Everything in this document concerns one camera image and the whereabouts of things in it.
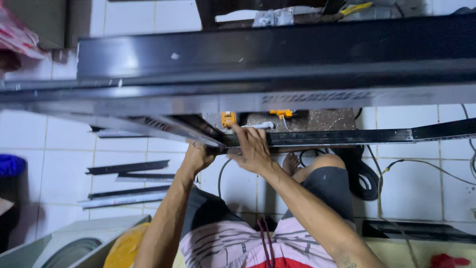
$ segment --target finger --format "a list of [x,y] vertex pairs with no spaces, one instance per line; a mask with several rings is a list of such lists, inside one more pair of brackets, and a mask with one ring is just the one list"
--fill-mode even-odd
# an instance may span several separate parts
[[248,133],[249,133],[251,136],[253,136],[253,137],[259,139],[259,134],[258,134],[258,131],[256,131],[256,128],[254,128],[254,127],[247,127],[246,130],[248,131]]
[[240,145],[245,143],[247,141],[245,130],[243,128],[241,128],[241,126],[239,126],[237,123],[231,123],[230,126],[231,126],[231,129],[233,129],[233,131],[238,136],[238,140],[239,140]]
[[242,155],[228,154],[227,158],[235,160],[241,167],[243,167],[243,164],[245,163],[245,158],[243,158]]
[[266,140],[266,131],[264,129],[258,129],[259,137],[263,140]]

